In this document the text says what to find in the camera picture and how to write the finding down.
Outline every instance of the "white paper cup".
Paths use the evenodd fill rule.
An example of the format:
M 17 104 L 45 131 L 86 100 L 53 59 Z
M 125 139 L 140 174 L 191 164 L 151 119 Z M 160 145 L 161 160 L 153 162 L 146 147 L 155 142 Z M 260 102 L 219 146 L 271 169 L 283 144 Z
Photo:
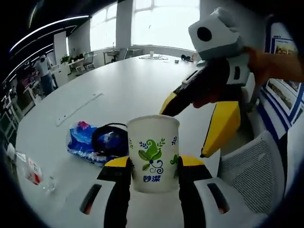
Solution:
M 179 121 L 148 115 L 127 123 L 133 187 L 144 193 L 178 188 Z

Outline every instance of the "white cup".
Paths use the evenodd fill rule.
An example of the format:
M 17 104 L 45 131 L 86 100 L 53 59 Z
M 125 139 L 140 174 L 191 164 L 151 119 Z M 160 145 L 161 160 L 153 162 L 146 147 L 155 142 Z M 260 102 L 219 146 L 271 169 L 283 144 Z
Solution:
M 127 123 L 134 190 L 168 192 L 178 188 L 180 122 L 165 115 L 148 115 Z

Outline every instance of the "conference table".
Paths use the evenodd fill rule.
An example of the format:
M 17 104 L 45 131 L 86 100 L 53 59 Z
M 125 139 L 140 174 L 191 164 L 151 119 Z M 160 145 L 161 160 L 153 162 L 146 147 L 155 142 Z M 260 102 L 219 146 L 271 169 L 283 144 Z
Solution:
M 133 57 L 89 71 L 52 92 L 21 120 L 16 149 L 25 152 L 41 166 L 44 175 L 51 175 L 56 183 L 55 191 L 45 194 L 18 173 L 24 198 L 48 225 L 60 227 L 56 216 L 67 196 L 77 187 L 95 180 L 101 170 L 67 152 L 66 136 L 70 126 L 78 121 L 93 126 L 127 123 L 138 116 L 158 114 L 166 97 L 197 69 L 195 63 L 176 64 L 174 60 L 179 58 L 165 57 L 168 60 Z M 207 104 L 195 109 L 190 105 L 176 116 L 180 122 L 180 154 L 199 157 L 214 107 Z M 207 168 L 212 169 L 209 161 L 204 160 Z M 134 192 L 131 186 L 130 192 L 127 227 L 145 224 L 183 227 L 178 191 L 163 197 L 147 197 Z M 151 208 L 157 213 L 157 219 L 146 216 Z

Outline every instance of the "plastic bottle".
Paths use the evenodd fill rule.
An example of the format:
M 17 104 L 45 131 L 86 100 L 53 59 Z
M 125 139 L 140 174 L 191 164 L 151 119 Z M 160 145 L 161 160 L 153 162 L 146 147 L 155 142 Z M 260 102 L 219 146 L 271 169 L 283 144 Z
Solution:
M 45 192 L 52 192 L 55 189 L 53 177 L 44 177 L 41 168 L 25 153 L 16 151 L 11 143 L 6 154 L 13 160 L 22 175 L 33 184 L 40 186 Z

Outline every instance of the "white shirt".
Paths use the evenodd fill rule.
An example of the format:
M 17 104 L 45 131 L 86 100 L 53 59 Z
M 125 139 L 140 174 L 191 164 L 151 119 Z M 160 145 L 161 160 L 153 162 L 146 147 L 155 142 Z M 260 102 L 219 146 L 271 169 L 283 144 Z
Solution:
M 45 58 L 44 62 L 41 62 L 39 59 L 35 64 L 34 68 L 40 73 L 40 76 L 46 76 L 48 73 L 50 73 L 51 68 L 51 61 L 48 57 Z

